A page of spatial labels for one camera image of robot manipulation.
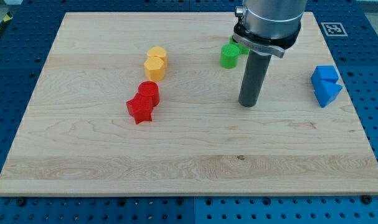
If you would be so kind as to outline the green block behind arm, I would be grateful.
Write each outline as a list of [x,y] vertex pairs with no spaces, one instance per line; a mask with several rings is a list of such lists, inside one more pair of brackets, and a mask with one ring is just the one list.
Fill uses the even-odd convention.
[[230,38],[229,38],[229,44],[232,44],[236,47],[239,48],[240,50],[240,53],[242,55],[248,55],[249,54],[249,51],[250,49],[246,48],[245,46],[241,45],[240,43],[236,42],[234,39],[233,39],[233,36],[231,35]]

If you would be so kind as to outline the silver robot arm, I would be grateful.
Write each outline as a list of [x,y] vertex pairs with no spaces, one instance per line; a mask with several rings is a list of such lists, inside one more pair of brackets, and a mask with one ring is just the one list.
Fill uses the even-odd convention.
[[251,51],[282,58],[297,39],[307,0],[243,0],[233,39]]

